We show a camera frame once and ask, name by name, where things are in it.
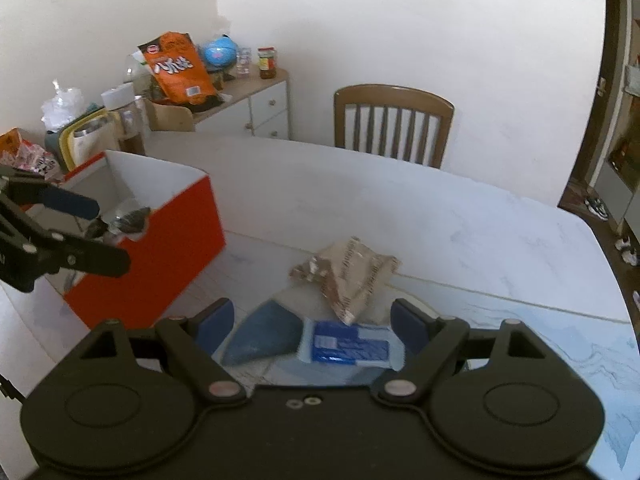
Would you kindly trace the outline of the blue white tissue pack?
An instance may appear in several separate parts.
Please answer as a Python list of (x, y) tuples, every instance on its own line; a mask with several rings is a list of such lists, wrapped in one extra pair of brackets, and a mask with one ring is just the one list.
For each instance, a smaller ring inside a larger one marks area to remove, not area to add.
[(306, 318), (297, 357), (304, 363), (401, 370), (405, 346), (390, 326), (345, 325)]

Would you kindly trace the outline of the beige patterned snack bag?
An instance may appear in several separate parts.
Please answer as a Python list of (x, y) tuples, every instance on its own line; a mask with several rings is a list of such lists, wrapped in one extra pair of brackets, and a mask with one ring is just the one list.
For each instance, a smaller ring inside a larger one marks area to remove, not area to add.
[(290, 277), (317, 283), (337, 319), (352, 325), (399, 267), (397, 257), (379, 254), (358, 237), (351, 237), (294, 266)]

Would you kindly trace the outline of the clear bag black contents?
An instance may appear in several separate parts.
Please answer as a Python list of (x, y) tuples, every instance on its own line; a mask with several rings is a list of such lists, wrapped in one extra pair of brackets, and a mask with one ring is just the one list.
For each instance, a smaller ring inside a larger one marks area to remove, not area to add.
[(105, 221), (102, 217), (96, 218), (85, 230), (84, 237), (87, 240), (96, 240), (107, 233), (114, 236), (139, 235), (148, 225), (152, 209), (141, 207), (131, 210), (119, 210), (111, 220)]

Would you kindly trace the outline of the red orange snack packets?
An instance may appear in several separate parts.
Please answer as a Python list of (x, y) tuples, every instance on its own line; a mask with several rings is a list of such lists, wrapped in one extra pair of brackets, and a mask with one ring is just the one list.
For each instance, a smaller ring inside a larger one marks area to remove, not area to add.
[(58, 180), (62, 170), (55, 157), (39, 144), (25, 140), (19, 128), (0, 136), (1, 163), (14, 169), (39, 174), (47, 181)]

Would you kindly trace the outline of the yellow rimmed container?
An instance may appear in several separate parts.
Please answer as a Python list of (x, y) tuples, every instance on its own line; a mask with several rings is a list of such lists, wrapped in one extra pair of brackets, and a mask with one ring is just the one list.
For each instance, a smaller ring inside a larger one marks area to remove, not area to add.
[(58, 136), (58, 147), (68, 171), (104, 151), (118, 151), (117, 128), (104, 108), (76, 120)]

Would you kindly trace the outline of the crumpled white plastic bag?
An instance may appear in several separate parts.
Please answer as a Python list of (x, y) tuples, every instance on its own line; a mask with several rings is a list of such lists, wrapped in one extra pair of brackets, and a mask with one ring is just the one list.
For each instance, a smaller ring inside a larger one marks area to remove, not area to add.
[(87, 107), (80, 89), (62, 88), (57, 79), (52, 84), (54, 97), (43, 102), (41, 121), (47, 130), (58, 131), (84, 114)]

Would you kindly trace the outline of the red white cardboard box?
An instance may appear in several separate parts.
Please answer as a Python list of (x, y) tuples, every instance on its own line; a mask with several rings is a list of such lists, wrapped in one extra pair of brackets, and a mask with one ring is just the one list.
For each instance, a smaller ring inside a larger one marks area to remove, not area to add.
[(206, 172), (175, 162), (106, 151), (68, 174), (62, 187), (96, 200), (111, 220), (128, 206), (150, 208), (140, 234), (119, 237), (131, 264), (121, 278), (69, 270), (38, 278), (27, 297), (43, 323), (73, 313), (93, 328), (118, 318), (128, 328), (145, 328), (166, 309), (226, 244), (215, 196)]

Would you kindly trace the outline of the clear jar white lid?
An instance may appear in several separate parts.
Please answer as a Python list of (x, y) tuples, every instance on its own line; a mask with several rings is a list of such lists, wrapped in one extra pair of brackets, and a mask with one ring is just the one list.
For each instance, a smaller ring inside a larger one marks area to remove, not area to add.
[(144, 122), (136, 103), (134, 84), (125, 82), (101, 94), (105, 109), (113, 116), (116, 140), (123, 152), (145, 155)]

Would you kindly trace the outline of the orange snack bag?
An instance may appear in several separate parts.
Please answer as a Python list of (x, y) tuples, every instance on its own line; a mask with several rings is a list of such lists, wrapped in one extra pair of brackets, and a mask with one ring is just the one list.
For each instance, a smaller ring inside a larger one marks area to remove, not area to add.
[(188, 34), (165, 32), (138, 49), (172, 104), (199, 113), (222, 103)]

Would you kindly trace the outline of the blue globe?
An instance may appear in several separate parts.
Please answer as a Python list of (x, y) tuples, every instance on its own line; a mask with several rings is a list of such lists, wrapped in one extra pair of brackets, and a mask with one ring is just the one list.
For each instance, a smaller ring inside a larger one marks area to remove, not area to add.
[(228, 35), (222, 35), (207, 44), (201, 44), (200, 55), (209, 72), (230, 70), (236, 64), (238, 46)]

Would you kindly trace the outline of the white drawer cabinet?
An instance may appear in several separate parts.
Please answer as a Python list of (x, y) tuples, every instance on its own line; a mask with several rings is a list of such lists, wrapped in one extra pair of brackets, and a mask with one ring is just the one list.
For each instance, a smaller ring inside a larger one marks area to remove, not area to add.
[(290, 138), (286, 70), (278, 70), (272, 79), (262, 79), (258, 73), (238, 77), (228, 81), (222, 93), (226, 100), (221, 106), (194, 115), (196, 132), (240, 138)]

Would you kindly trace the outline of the brown wooden chair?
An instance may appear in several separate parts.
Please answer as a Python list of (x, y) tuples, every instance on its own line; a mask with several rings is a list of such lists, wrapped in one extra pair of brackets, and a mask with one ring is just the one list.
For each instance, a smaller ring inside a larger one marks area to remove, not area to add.
[(334, 145), (440, 168), (454, 104), (424, 90), (354, 84), (334, 93)]

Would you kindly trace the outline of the small clear glass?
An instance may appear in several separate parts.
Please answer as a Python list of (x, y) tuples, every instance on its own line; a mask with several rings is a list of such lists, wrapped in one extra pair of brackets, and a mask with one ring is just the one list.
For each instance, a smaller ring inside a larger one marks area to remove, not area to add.
[(236, 76), (248, 77), (250, 76), (250, 68), (252, 67), (252, 49), (251, 48), (239, 48), (236, 52)]

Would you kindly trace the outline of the red sauce jar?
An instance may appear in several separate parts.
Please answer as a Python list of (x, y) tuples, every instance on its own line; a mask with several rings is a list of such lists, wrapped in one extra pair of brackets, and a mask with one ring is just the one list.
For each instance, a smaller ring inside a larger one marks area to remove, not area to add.
[(272, 79), (277, 76), (277, 50), (274, 47), (257, 49), (259, 76), (262, 79)]

